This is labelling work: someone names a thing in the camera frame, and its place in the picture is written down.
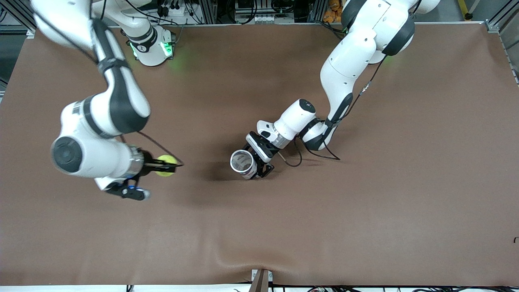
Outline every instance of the clear plastic cup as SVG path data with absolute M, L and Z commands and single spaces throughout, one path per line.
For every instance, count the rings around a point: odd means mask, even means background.
M 246 150 L 236 150 L 230 157 L 230 166 L 245 179 L 251 179 L 257 171 L 256 161 Z

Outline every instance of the tennis ball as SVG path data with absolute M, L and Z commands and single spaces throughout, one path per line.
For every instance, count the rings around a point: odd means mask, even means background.
M 157 159 L 158 160 L 163 160 L 163 161 L 165 161 L 167 163 L 174 163 L 174 164 L 177 163 L 175 157 L 173 157 L 171 155 L 167 155 L 167 154 L 161 155 Z M 156 171 L 155 173 L 160 175 L 160 176 L 162 176 L 162 177 L 168 177 L 168 176 L 173 174 L 172 172 L 163 172 L 163 171 Z

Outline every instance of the brown tabletop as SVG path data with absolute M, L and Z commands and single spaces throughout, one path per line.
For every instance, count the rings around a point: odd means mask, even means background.
M 79 52 L 25 41 L 0 105 L 0 284 L 231 283 L 267 268 L 278 284 L 519 285 L 519 90 L 483 25 L 418 25 L 335 134 L 340 162 L 231 170 L 258 120 L 298 98 L 328 114 L 319 71 L 336 44 L 320 26 L 185 28 L 155 68 L 124 47 L 152 107 L 144 131 L 186 163 L 144 177 L 153 194 L 137 202 L 54 168 L 61 110 L 105 83 Z

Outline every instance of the cable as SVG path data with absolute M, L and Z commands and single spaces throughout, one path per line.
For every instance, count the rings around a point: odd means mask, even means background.
M 323 144 L 324 144 L 324 147 L 326 148 L 326 150 L 328 150 L 328 152 L 333 156 L 333 157 L 329 157 L 329 156 L 322 156 L 322 155 L 319 155 L 319 154 L 315 154 L 312 152 L 312 150 L 308 149 L 308 147 L 306 146 L 306 144 L 304 143 L 303 141 L 303 138 L 302 137 L 299 137 L 301 139 L 301 142 L 303 142 L 303 145 L 305 146 L 306 150 L 308 150 L 308 152 L 310 152 L 310 154 L 312 155 L 315 155 L 317 157 L 320 157 L 320 158 L 325 158 L 325 159 L 331 159 L 331 160 L 340 160 L 340 158 L 333 154 L 333 152 L 330 150 L 330 148 L 328 148 L 328 145 L 326 145 L 326 142 L 323 141 Z
M 329 23 L 325 23 L 325 22 L 322 22 L 322 21 L 320 21 L 320 20 L 312 20 L 311 22 L 319 23 L 319 24 L 321 24 L 322 26 L 324 26 L 325 28 L 329 29 L 330 31 L 333 32 L 333 34 L 334 34 L 338 39 L 343 39 L 343 37 L 341 37 L 341 36 L 338 35 L 337 33 L 344 33 L 344 34 L 347 34 L 346 32 L 344 32 L 344 31 L 342 31 L 342 30 L 338 30 L 338 29 L 333 28 Z
M 94 62 L 94 64 L 98 64 L 99 61 L 96 57 L 92 56 L 91 54 L 87 53 L 87 51 L 83 50 L 78 44 L 73 42 L 68 36 L 66 36 L 63 32 L 58 30 L 53 24 L 51 24 L 46 18 L 44 18 L 38 11 L 34 11 L 34 14 L 38 16 L 46 25 L 48 25 L 50 28 L 52 28 L 57 34 L 60 35 L 60 37 L 64 38 L 67 42 L 71 43 L 72 46 L 74 46 L 76 49 L 78 49 L 83 55 L 85 55 L 90 61 Z
M 7 17 L 7 11 L 5 11 L 5 10 L 2 9 L 2 12 L 5 12 L 5 14 L 4 14 L 4 16 L 2 17 L 2 13 L 0 13 L 0 17 L 2 18 L 2 19 L 0 19 L 0 22 L 4 21 L 5 18 Z
M 103 3 L 103 11 L 101 12 L 101 19 L 103 19 L 103 17 L 104 17 L 105 9 L 106 9 L 106 0 L 104 0 L 104 3 Z
M 182 31 L 184 30 L 184 26 L 183 25 L 181 28 L 180 28 L 180 33 L 179 33 L 179 36 L 176 38 L 175 40 L 175 44 L 177 44 L 178 42 L 180 42 L 180 37 L 182 36 Z
M 418 10 L 418 6 L 420 6 L 421 1 L 422 0 L 418 0 L 418 2 L 416 3 L 416 7 L 415 7 L 415 10 L 413 11 L 413 15 L 416 14 L 416 11 Z
M 345 117 L 347 117 L 350 114 L 351 110 L 353 109 L 353 106 L 355 105 L 357 100 L 359 100 L 359 97 L 367 90 L 367 88 L 370 86 L 371 82 L 375 78 L 375 75 L 377 75 L 378 69 L 380 68 L 380 66 L 382 65 L 382 63 L 386 59 L 386 57 L 387 57 L 387 55 L 385 55 L 384 58 L 382 59 L 382 61 L 380 61 L 380 63 L 377 66 L 377 69 L 375 70 L 375 73 L 373 73 L 373 76 L 371 76 L 370 81 L 368 81 L 368 83 L 364 86 L 364 88 L 359 92 L 359 94 L 357 95 L 357 97 L 355 98 L 355 100 L 353 101 L 351 106 L 348 107 L 348 111 L 341 118 L 339 118 L 335 123 L 342 121 Z
M 125 1 L 126 1 L 128 4 L 130 4 L 130 6 L 131 6 L 133 9 L 135 9 L 138 13 L 140 13 L 140 14 L 142 14 L 142 15 L 145 15 L 146 17 L 151 17 L 151 18 L 155 18 L 155 19 L 157 19 L 157 20 L 162 20 L 162 21 L 166 21 L 166 22 L 169 22 L 169 23 L 173 23 L 173 24 L 175 24 L 175 25 L 180 25 L 180 24 L 178 24 L 178 23 L 176 23 L 176 22 L 174 22 L 174 21 L 171 21 L 171 20 L 161 19 L 160 17 L 156 17 L 156 16 L 153 16 L 153 15 L 146 14 L 146 13 L 140 11 L 139 9 L 137 9 L 137 7 L 135 7 L 133 4 L 131 4 L 129 0 L 125 0 Z
M 234 17 L 232 17 L 232 16 L 230 15 L 230 11 L 231 11 L 231 9 L 230 9 L 230 5 L 231 5 L 232 2 L 233 2 L 233 0 L 227 0 L 227 6 L 226 6 L 225 10 L 226 10 L 226 13 L 227 13 L 227 17 L 228 17 L 228 18 L 229 18 L 233 23 L 236 23 L 236 20 L 234 19 Z
M 274 10 L 277 13 L 289 13 L 289 12 L 294 11 L 294 5 L 293 4 L 289 8 L 283 10 L 283 8 L 281 6 L 276 7 L 274 5 L 275 2 L 280 2 L 280 0 L 272 0 L 272 1 L 270 1 L 270 7 L 272 8 L 272 10 Z
M 164 152 L 168 153 L 169 155 L 173 156 L 173 158 L 176 159 L 176 161 L 178 162 L 176 167 L 181 167 L 181 166 L 184 166 L 184 162 L 182 162 L 182 160 L 180 160 L 180 158 L 176 157 L 173 153 L 171 153 L 168 149 L 166 149 L 164 146 L 162 146 L 159 142 L 155 141 L 155 139 L 153 139 L 152 137 L 146 135 L 145 133 L 141 132 L 141 131 L 137 131 L 137 133 L 141 136 L 143 136 L 144 138 L 148 139 L 149 141 L 151 141 L 153 144 L 155 144 L 157 147 L 161 148 L 162 150 L 164 150 Z
M 88 6 L 88 19 L 92 19 L 92 3 L 93 2 L 94 2 L 94 0 L 89 1 L 90 5 Z
M 244 22 L 242 24 L 247 24 L 247 23 L 251 22 L 254 19 L 254 17 L 256 17 L 256 13 L 258 11 L 258 4 L 256 3 L 256 0 L 251 0 L 251 2 L 252 2 L 251 16 L 249 17 L 249 19 L 246 22 Z
M 192 12 L 189 12 L 189 15 L 191 16 L 191 18 L 193 18 L 193 20 L 197 23 L 197 24 L 203 24 L 202 21 L 200 20 L 200 18 L 198 18 L 198 15 L 196 15 L 196 12 L 195 12 L 195 9 L 193 8 L 193 3 L 191 2 L 191 0 L 184 0 L 184 4 L 186 6 L 186 9 L 187 9 L 187 4 L 189 3 L 189 6 L 191 7 L 191 11 Z
M 297 152 L 299 153 L 299 163 L 296 164 L 296 165 L 293 165 L 293 164 L 290 164 L 286 161 L 285 157 L 283 157 L 283 155 L 281 155 L 281 153 L 278 152 L 279 156 L 281 157 L 281 159 L 283 159 L 283 161 L 285 162 L 286 165 L 290 166 L 290 167 L 298 167 L 299 165 L 301 165 L 301 163 L 303 162 L 303 155 L 301 154 L 301 150 L 299 149 L 299 147 L 297 147 L 297 143 L 295 142 L 296 139 L 292 140 L 294 142 L 294 146 L 295 148 L 297 149 Z

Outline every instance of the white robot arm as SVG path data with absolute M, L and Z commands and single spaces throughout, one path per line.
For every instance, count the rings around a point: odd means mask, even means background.
M 90 1 L 33 0 L 32 7 L 52 22 L 68 38 L 79 44 L 83 49 L 91 49 L 90 31 L 87 25 L 92 14 L 104 16 L 116 22 L 130 40 L 133 53 L 146 66 L 157 66 L 173 57 L 174 34 L 150 21 L 133 7 L 148 4 L 151 0 L 100 0 L 92 4 Z M 51 40 L 63 46 L 70 43 L 36 17 L 38 28 Z
M 53 41 L 92 49 L 108 88 L 66 106 L 61 113 L 61 132 L 51 148 L 56 167 L 66 174 L 94 178 L 98 187 L 111 194 L 135 200 L 148 198 L 149 191 L 136 185 L 150 171 L 174 172 L 177 164 L 154 160 L 151 154 L 115 137 L 140 131 L 150 108 L 125 61 L 115 36 L 98 19 L 90 19 L 89 1 L 55 1 L 47 9 L 33 0 L 36 21 Z M 65 14 L 55 15 L 55 9 Z M 129 180 L 135 186 L 128 185 Z
M 259 135 L 250 132 L 243 148 L 252 152 L 251 157 L 258 166 L 257 173 L 252 177 L 264 177 L 272 171 L 274 167 L 270 160 L 296 135 L 301 137 L 307 149 L 324 149 L 351 106 L 353 86 L 367 65 L 378 63 L 385 56 L 396 55 L 413 39 L 415 24 L 409 10 L 415 7 L 418 13 L 424 14 L 436 7 L 438 2 L 439 0 L 346 1 L 342 25 L 348 33 L 328 56 L 320 74 L 321 84 L 330 102 L 330 113 L 322 121 L 315 116 L 315 109 L 310 102 L 298 100 L 275 123 L 259 121 Z M 237 164 L 236 157 L 232 156 L 231 166 L 233 165 Z

